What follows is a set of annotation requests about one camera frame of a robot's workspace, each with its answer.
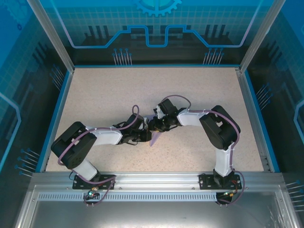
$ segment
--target blue enclosure wall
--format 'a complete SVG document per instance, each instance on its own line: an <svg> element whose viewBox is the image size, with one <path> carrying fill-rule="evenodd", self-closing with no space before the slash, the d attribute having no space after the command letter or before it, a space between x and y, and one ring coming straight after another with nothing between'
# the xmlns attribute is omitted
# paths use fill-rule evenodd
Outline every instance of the blue enclosure wall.
<svg viewBox="0 0 304 228"><path fill-rule="evenodd" d="M287 183L296 179L304 182L303 9L302 0L286 0L248 68Z"/></svg>
<svg viewBox="0 0 304 228"><path fill-rule="evenodd" d="M21 149L39 156L67 69L25 0L0 1L0 22L0 226L13 227L36 165Z"/></svg>
<svg viewBox="0 0 304 228"><path fill-rule="evenodd" d="M41 2L76 65L218 65L240 64L273 1Z"/></svg>

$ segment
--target metal base plate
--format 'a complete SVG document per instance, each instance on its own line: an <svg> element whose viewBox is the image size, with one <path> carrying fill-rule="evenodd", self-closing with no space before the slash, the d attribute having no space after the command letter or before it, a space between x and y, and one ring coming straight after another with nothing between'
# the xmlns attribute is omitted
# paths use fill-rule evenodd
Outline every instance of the metal base plate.
<svg viewBox="0 0 304 228"><path fill-rule="evenodd" d="M115 175L101 175L99 181L103 181L106 180L108 178L114 177ZM98 189L99 190L107 190L110 186L110 181L104 183L103 185L99 186ZM94 186L96 186L96 184L89 184L85 181L83 181L82 179L80 179L80 177L78 177L77 175L75 175L74 177L74 183L73 183L73 189L75 190L90 190L92 189Z"/></svg>
<svg viewBox="0 0 304 228"><path fill-rule="evenodd" d="M231 178L231 181L240 181L240 177L237 174L234 174ZM219 188L217 183L213 179L213 174L201 174L199 175L199 189L201 190L234 190L236 189L236 186L229 182L227 185L225 185L223 188ZM237 184L237 189L242 189L242 183Z"/></svg>

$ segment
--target blue printed backdrop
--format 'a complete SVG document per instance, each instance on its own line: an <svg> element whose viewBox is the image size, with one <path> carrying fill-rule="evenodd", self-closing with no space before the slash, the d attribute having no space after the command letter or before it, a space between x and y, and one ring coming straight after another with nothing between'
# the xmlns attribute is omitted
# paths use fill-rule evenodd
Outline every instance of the blue printed backdrop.
<svg viewBox="0 0 304 228"><path fill-rule="evenodd" d="M42 4L76 64L114 64L115 48L128 48L133 61L143 64L203 63L205 53L218 58L225 54L222 63L239 64L272 0L43 0ZM92 55L98 57L87 61Z"/></svg>
<svg viewBox="0 0 304 228"><path fill-rule="evenodd" d="M0 0L0 22L0 221L14 227L36 164L21 149L39 156L67 70L26 0Z"/></svg>
<svg viewBox="0 0 304 228"><path fill-rule="evenodd" d="M304 2L286 0L248 68L279 167L304 179Z"/></svg>

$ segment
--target gear icon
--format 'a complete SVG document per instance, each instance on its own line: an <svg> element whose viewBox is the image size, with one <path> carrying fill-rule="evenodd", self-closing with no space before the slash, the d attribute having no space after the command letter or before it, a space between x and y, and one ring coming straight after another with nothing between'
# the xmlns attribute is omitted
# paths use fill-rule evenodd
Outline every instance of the gear icon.
<svg viewBox="0 0 304 228"><path fill-rule="evenodd" d="M28 15L28 5L26 0L0 0L0 6L6 6L10 15L17 23L22 24L22 21Z"/></svg>
<svg viewBox="0 0 304 228"><path fill-rule="evenodd" d="M172 9L177 9L177 5L181 4L181 0L133 0L137 5L138 10L143 13L148 13L149 16L160 14L165 16L166 13L171 13Z"/></svg>

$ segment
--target beige tabletop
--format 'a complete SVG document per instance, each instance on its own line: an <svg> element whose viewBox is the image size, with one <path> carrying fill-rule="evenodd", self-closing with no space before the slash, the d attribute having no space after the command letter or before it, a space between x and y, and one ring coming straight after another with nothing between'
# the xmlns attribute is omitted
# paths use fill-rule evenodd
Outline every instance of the beige tabletop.
<svg viewBox="0 0 304 228"><path fill-rule="evenodd" d="M180 94L192 109L223 106L241 128L233 164L240 171L262 171L262 163L234 68L77 68L57 131L58 137L73 122L108 127L126 121L134 104L142 116L153 114L166 96ZM171 101L187 107L180 98ZM100 145L87 159L99 171L211 171L215 148L202 127L184 126L163 133L153 147ZM47 171L66 171L54 153Z"/></svg>

